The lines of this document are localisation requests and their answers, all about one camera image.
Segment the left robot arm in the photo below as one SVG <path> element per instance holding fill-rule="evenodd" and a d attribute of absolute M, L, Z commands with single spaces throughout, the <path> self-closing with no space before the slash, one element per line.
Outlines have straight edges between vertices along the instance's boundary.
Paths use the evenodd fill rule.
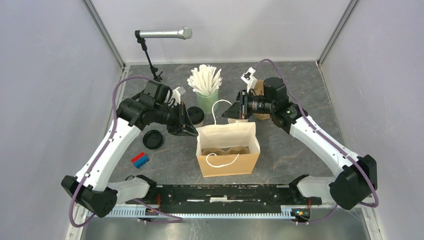
<path fill-rule="evenodd" d="M 198 131 L 188 116 L 184 102 L 169 104 L 172 90 L 155 80 L 147 80 L 136 97 L 112 103 L 113 121 L 84 167 L 76 175 L 66 175 L 61 186 L 79 204 L 99 218 L 107 216 L 115 205 L 140 199 L 153 203 L 157 190 L 146 178 L 138 177 L 121 182 L 109 179 L 129 145 L 151 123 L 166 126 L 174 136 L 197 137 Z"/>

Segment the stack of white paper cups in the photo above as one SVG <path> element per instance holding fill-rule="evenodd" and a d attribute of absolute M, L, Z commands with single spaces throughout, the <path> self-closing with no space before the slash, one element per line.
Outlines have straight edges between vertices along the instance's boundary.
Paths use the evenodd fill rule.
<path fill-rule="evenodd" d="M 229 124 L 234 124 L 234 123 L 247 123 L 249 120 L 248 119 L 235 119 L 235 118 L 228 118 L 227 122 Z"/>

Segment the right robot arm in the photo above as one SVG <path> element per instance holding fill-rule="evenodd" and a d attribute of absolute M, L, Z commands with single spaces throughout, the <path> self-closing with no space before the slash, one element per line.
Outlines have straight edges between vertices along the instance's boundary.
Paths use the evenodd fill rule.
<path fill-rule="evenodd" d="M 309 197 L 329 196 L 345 210 L 359 204 L 377 207 L 376 160 L 369 154 L 360 156 L 340 144 L 313 120 L 300 103 L 290 101 L 290 95 L 281 78 L 270 77 L 264 80 L 261 95 L 253 90 L 240 90 L 222 117 L 247 120 L 253 114 L 269 115 L 275 126 L 301 141 L 327 165 L 333 177 L 302 177 L 288 191 L 293 203 L 302 204 Z"/>

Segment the brown paper bag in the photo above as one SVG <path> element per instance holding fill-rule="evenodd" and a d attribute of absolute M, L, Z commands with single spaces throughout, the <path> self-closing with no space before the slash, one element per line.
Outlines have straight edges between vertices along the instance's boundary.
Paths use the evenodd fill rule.
<path fill-rule="evenodd" d="M 195 155 L 202 175 L 251 174 L 261 153 L 255 122 L 205 125 L 198 132 Z"/>

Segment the white paper coffee cup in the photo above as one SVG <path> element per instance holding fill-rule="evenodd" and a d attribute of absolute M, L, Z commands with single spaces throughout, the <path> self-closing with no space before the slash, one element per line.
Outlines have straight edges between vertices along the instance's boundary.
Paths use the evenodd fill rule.
<path fill-rule="evenodd" d="M 194 124 L 194 127 L 197 129 L 197 128 L 200 128 L 200 127 L 203 127 L 204 126 L 204 121 L 201 121 L 201 122 L 199 122 L 199 123 L 197 123 L 197 124 Z"/>

